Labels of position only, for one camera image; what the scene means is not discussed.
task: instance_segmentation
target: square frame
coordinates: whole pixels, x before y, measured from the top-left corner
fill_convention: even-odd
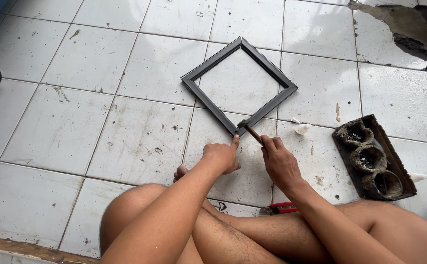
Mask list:
[[[215,55],[206,60],[204,63],[197,66],[188,74],[182,76],[182,83],[191,92],[193,92],[202,103],[204,103],[207,109],[220,121],[220,123],[227,129],[232,137],[235,134],[238,134],[241,137],[246,133],[246,129],[244,127],[238,128],[235,126],[194,81],[238,49],[244,50],[255,62],[257,62],[267,73],[269,73],[270,76],[272,76],[280,85],[285,88],[249,118],[249,126],[253,126],[259,122],[259,120],[265,117],[270,111],[272,111],[281,102],[283,102],[298,90],[298,87],[285,74],[283,74],[279,68],[271,63],[261,52],[253,47],[253,45],[251,45],[243,37],[238,37],[222,50],[218,51]]]

